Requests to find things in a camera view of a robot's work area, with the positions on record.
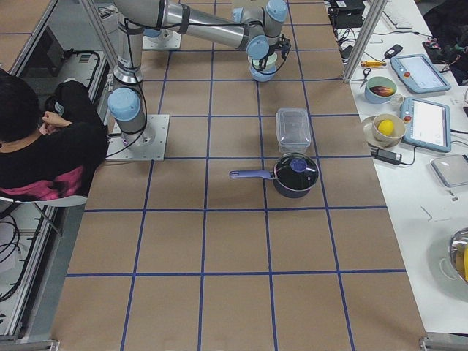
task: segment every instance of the cup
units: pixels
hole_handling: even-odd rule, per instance
[[[386,119],[393,122],[393,131],[390,135],[384,135],[378,130],[380,123]],[[398,144],[406,131],[407,127],[404,122],[400,118],[389,113],[378,115],[372,121],[372,134],[376,140],[382,142],[382,147]]]
[[[375,94],[371,88],[381,88],[382,92]],[[385,89],[389,89],[393,93],[388,94]],[[364,96],[367,101],[372,104],[383,104],[384,102],[390,101],[393,95],[396,93],[396,84],[386,77],[372,77],[366,83],[366,89],[364,90]]]

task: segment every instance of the power adapter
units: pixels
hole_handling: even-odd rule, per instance
[[[379,159],[380,161],[391,163],[392,165],[400,165],[401,164],[401,154],[397,154],[392,151],[387,151],[382,148],[378,148],[376,151],[371,151],[371,155],[375,159]]]

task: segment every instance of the tablet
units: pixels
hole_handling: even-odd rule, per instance
[[[401,118],[407,122],[405,143],[441,152],[452,149],[447,105],[407,97],[401,105]]]
[[[400,80],[415,94],[451,88],[426,55],[394,56],[390,62]]]

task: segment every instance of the saucepan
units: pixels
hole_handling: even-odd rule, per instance
[[[232,170],[231,178],[264,178],[273,180],[276,190],[286,197],[303,197],[317,183],[319,171],[315,162],[304,154],[292,152],[280,157],[269,170]]]

